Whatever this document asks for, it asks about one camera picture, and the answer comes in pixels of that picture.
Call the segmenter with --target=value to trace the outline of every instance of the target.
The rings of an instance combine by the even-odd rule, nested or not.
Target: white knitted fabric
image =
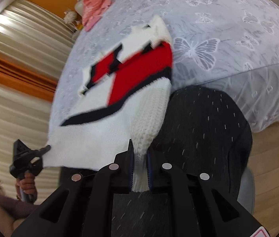
[[[170,34],[159,16],[155,16],[149,25],[150,28],[134,28],[134,33],[122,40],[119,60],[132,56],[149,41],[153,47],[160,41],[170,41]],[[90,79],[89,71],[83,70],[82,86]],[[115,74],[103,77],[82,95],[68,117],[105,108]],[[162,77],[131,95],[122,108],[110,116],[94,122],[57,127],[47,142],[51,150],[43,156],[44,167],[99,170],[114,162],[116,154],[126,151],[129,139],[132,139],[135,160],[133,191],[147,191],[146,152],[163,123],[170,90],[170,80]]]

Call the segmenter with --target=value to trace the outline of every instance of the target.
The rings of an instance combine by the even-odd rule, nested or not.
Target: white curtain
[[[0,87],[0,180],[7,196],[16,197],[15,179],[9,173],[13,143],[22,140],[31,149],[47,141],[51,103]],[[44,201],[56,188],[59,169],[44,169],[36,179],[37,203]]]
[[[0,52],[48,77],[61,75],[72,35],[61,18],[27,0],[15,0],[0,14]]]

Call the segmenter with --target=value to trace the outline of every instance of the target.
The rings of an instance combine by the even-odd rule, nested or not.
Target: bed
[[[78,99],[82,68],[158,14],[173,38],[172,91],[226,92],[253,132],[279,121],[279,7],[270,0],[116,0],[78,37],[59,79],[49,133]]]

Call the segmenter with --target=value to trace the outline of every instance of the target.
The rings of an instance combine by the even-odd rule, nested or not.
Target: wooden floor
[[[253,134],[248,163],[255,176],[254,217],[270,232],[279,233],[279,123]]]

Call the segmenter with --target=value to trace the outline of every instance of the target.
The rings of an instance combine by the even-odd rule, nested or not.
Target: human hand
[[[34,196],[34,200],[37,198],[37,190],[35,187],[35,176],[32,173],[25,173],[24,179],[16,179],[15,187],[17,191],[17,196],[21,199],[20,188],[24,191],[25,194],[32,194]]]

